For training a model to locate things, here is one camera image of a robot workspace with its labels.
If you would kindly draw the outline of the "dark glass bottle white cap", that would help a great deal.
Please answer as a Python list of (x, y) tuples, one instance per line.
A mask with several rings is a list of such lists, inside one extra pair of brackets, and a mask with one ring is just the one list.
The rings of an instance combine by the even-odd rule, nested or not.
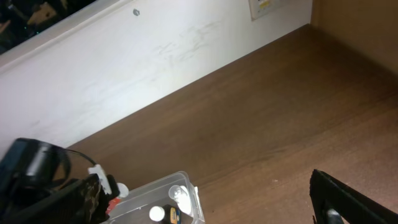
[(181, 211), (171, 205), (153, 206), (149, 210), (149, 218), (160, 224), (181, 224)]

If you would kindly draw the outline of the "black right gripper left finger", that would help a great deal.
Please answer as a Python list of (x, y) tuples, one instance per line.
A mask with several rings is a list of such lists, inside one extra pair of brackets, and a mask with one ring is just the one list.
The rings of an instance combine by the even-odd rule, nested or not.
[(18, 186), (1, 194), (1, 223), (102, 223), (109, 201), (96, 174), (58, 190)]

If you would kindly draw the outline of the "white spray bottle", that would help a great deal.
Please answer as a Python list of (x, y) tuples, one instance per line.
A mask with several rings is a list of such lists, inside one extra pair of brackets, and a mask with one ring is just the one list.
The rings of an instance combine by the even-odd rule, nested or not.
[(169, 197), (175, 201), (181, 212), (193, 217), (193, 208), (188, 189), (184, 185), (173, 185), (169, 189)]

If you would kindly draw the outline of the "orange medicine box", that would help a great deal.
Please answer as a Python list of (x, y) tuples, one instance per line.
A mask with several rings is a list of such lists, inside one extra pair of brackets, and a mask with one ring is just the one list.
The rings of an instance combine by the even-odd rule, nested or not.
[(115, 197), (114, 199), (110, 200), (106, 209), (106, 214), (109, 215), (120, 201), (121, 199), (119, 197)]

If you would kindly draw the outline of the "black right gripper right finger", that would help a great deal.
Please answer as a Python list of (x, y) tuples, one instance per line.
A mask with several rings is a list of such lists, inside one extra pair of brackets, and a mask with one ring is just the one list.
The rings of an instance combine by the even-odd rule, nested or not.
[(312, 172), (310, 198), (316, 224), (397, 223), (395, 212), (321, 170)]

